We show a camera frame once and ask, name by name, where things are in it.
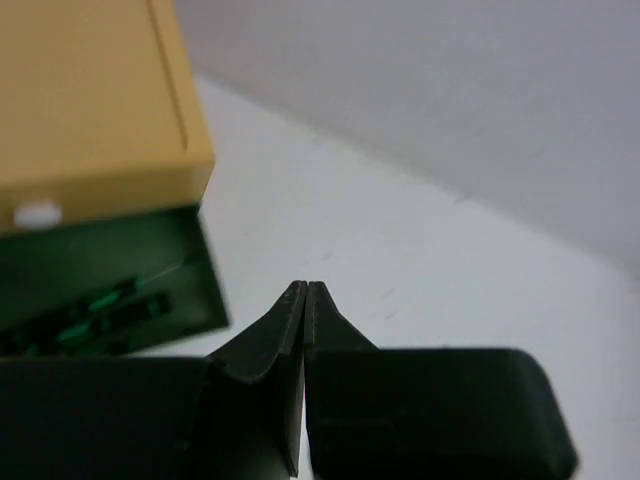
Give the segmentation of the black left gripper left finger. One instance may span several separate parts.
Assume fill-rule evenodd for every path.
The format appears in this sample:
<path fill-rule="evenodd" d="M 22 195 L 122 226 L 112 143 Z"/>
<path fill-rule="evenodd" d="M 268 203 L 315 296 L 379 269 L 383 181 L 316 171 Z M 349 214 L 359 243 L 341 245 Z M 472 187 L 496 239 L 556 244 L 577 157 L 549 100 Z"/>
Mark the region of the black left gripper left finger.
<path fill-rule="evenodd" d="M 5 479 L 291 479 L 306 285 L 204 357 L 1 364 Z"/>

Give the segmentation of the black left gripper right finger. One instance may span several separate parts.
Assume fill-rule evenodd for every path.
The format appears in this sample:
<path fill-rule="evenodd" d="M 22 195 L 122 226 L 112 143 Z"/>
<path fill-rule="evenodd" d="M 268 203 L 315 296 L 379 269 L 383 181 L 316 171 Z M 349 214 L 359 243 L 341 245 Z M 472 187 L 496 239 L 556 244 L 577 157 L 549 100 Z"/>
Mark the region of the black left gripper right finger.
<path fill-rule="evenodd" d="M 569 479 L 579 457 L 551 383 L 513 348 L 375 346 L 308 287 L 305 400 L 318 479 Z"/>

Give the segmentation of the green black screwdriver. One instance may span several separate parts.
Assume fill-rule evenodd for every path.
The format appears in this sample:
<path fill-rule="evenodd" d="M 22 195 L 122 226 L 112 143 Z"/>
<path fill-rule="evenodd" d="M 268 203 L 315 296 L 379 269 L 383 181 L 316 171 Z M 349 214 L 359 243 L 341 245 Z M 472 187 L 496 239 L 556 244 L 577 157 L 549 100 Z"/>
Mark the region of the green black screwdriver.
<path fill-rule="evenodd" d="M 144 283 L 141 278 L 131 277 L 2 330 L 1 354 L 26 352 L 84 333 L 94 316 L 133 296 Z"/>
<path fill-rule="evenodd" d="M 107 310 L 59 334 L 54 345 L 61 349 L 84 347 L 172 311 L 168 291 L 157 291 L 126 305 Z"/>

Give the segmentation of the green drawer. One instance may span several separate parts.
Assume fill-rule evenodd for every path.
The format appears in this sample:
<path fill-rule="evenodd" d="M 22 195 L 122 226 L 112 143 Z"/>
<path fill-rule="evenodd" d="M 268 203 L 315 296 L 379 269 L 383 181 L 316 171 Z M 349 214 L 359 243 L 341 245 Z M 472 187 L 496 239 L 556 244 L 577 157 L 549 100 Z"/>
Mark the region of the green drawer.
<path fill-rule="evenodd" d="M 4 357 L 127 355 L 228 327 L 199 209 L 188 206 L 1 240 L 1 331 L 125 279 L 145 281 L 111 310 L 168 291 L 172 311 L 84 347 Z"/>

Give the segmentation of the yellow top drawer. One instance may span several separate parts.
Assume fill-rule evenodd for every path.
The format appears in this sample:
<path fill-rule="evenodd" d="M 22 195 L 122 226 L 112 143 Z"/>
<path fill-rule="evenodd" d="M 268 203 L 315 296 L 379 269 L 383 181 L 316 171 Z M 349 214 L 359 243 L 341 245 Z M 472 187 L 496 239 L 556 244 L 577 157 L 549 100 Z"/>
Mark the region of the yellow top drawer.
<path fill-rule="evenodd" d="M 196 204 L 211 172 L 210 165 L 197 165 L 3 188 L 1 232 L 28 229 L 16 220 L 22 207 L 57 207 L 60 218 L 54 224 L 65 225 Z"/>

